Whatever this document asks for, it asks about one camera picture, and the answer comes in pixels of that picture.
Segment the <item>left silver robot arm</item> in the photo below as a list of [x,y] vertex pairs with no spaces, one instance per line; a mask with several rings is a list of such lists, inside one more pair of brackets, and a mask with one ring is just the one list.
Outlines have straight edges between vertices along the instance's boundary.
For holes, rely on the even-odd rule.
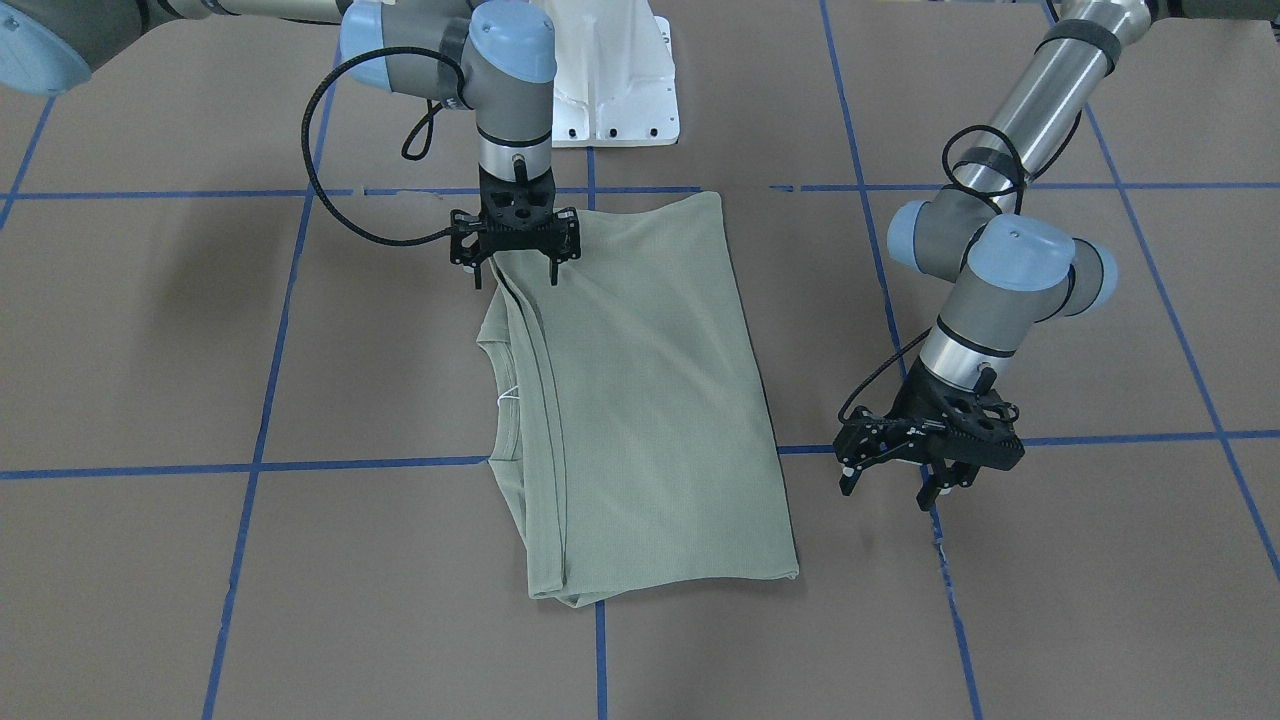
[[1024,72],[986,123],[968,126],[941,152],[943,186],[901,206],[890,256],[951,288],[887,413],[845,401],[835,455],[838,487],[887,462],[923,469],[916,505],[931,511],[984,469],[1023,459],[1018,405],[1004,379],[1033,325],[1106,304],[1117,264],[1103,246],[1027,215],[1030,187],[1070,143],[1093,91],[1123,51],[1158,19],[1156,1],[1068,1]]

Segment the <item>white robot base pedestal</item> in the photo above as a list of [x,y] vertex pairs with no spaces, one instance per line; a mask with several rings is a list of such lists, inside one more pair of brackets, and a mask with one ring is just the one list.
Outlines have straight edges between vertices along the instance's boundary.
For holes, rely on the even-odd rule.
[[540,1],[556,27],[554,149],[678,142],[669,22],[649,1]]

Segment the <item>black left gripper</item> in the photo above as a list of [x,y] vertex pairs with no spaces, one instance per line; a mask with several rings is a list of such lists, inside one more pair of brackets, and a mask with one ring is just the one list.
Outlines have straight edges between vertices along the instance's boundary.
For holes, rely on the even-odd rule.
[[1001,400],[996,379],[996,370],[982,365],[975,387],[964,389],[914,365],[886,415],[863,405],[841,407],[833,442],[841,495],[851,496],[868,468],[913,462],[928,468],[916,505],[929,512],[941,495],[970,487],[982,468],[1012,469],[1025,454],[1014,429],[1019,410]]

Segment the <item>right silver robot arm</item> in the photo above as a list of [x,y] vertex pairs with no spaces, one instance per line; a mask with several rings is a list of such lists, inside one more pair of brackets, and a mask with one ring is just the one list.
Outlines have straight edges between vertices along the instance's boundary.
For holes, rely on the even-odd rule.
[[[3,86],[55,97],[90,82],[152,35],[196,26],[247,27],[280,61],[300,40],[330,65],[300,123],[314,197],[351,234],[385,247],[448,245],[452,265],[479,274],[508,252],[548,260],[550,282],[581,256],[580,219],[562,208],[552,161],[557,29],[530,1],[5,1]],[[332,87],[353,79],[425,105],[401,146],[417,161],[440,113],[468,111],[477,142],[477,208],[453,210],[440,231],[396,238],[348,218],[323,187],[314,122]]]

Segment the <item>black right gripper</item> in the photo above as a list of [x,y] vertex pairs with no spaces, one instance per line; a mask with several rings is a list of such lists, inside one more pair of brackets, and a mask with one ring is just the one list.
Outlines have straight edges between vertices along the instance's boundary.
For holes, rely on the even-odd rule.
[[513,179],[479,170],[481,210],[451,213],[451,261],[468,266],[476,291],[484,287],[483,264],[497,252],[535,250],[548,258],[549,282],[558,284],[559,265],[581,258],[580,219],[575,208],[554,209],[553,170],[530,176],[515,167]]

